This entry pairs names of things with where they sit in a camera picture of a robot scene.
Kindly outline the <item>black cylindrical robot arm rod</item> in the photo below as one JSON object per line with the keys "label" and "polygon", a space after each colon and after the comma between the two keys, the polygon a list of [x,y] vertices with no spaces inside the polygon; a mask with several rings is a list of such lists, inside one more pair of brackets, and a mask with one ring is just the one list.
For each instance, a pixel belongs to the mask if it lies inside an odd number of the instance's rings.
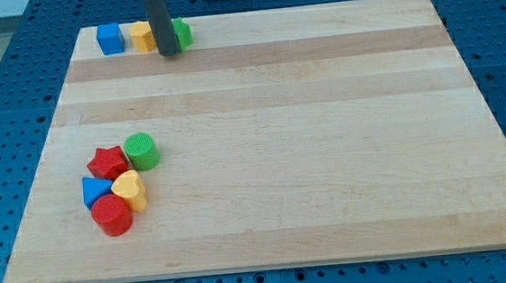
{"label": "black cylindrical robot arm rod", "polygon": [[143,0],[158,52],[164,57],[180,54],[179,41],[165,0]]}

